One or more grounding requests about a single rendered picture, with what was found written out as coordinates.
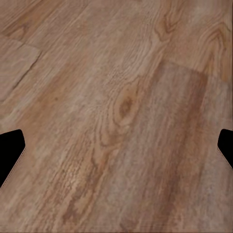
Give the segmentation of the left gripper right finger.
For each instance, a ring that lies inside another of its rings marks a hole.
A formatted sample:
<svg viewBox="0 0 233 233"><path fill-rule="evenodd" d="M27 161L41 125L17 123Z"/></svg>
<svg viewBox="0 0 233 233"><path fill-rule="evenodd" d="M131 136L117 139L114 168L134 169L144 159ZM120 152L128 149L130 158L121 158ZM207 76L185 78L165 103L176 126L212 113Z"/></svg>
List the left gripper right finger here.
<svg viewBox="0 0 233 233"><path fill-rule="evenodd" d="M222 129L217 145L233 168L233 131Z"/></svg>

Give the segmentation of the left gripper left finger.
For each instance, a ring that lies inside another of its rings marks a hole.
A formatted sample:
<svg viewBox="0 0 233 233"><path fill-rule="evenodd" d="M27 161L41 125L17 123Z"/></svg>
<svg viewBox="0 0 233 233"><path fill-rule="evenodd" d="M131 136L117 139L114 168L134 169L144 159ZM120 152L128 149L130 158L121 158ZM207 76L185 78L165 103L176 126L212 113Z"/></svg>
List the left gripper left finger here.
<svg viewBox="0 0 233 233"><path fill-rule="evenodd" d="M0 187L25 149L21 129L0 134Z"/></svg>

